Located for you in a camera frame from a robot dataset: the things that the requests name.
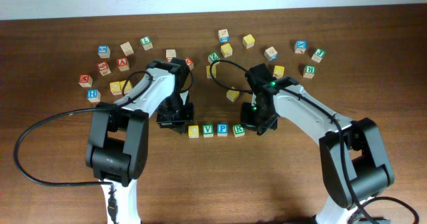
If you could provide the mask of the green R wooden block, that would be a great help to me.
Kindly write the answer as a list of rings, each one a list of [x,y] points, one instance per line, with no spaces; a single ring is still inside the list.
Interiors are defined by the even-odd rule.
[[[241,137],[246,134],[246,130],[240,124],[236,124],[233,125],[233,134],[234,137]]]

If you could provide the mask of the yellow C wooden block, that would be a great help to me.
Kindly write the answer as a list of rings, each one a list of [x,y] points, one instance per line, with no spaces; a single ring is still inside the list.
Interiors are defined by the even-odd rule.
[[[199,137],[199,126],[198,125],[190,125],[188,127],[187,134],[189,138],[198,138]]]

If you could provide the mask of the green V wooden block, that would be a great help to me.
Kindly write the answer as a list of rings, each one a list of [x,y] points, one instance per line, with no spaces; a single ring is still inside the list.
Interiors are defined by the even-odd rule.
[[[213,137],[214,136],[214,126],[212,124],[207,124],[202,126],[203,137]]]

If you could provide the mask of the blue P wooden block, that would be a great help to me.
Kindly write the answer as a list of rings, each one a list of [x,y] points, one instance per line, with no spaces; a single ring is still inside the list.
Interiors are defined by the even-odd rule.
[[[218,123],[217,134],[218,134],[218,137],[227,137],[228,136],[228,124]]]

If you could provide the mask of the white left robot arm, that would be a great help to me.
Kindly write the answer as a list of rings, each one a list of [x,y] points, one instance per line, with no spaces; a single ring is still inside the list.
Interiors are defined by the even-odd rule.
[[[190,69],[183,59],[152,61],[142,80],[115,103],[99,103],[92,116],[85,163],[105,182],[108,223],[141,223],[137,180],[148,151],[149,118],[178,133],[193,121],[194,106],[183,88]]]

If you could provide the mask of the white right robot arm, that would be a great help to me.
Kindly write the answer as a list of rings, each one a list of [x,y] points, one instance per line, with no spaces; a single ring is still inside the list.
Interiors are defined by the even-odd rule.
[[[245,72],[252,101],[243,103],[243,128],[263,135],[283,117],[312,138],[320,149],[328,198],[312,223],[367,223],[358,204],[366,204],[394,182],[394,172],[378,126],[355,121],[306,92],[291,77],[276,79],[265,64]]]

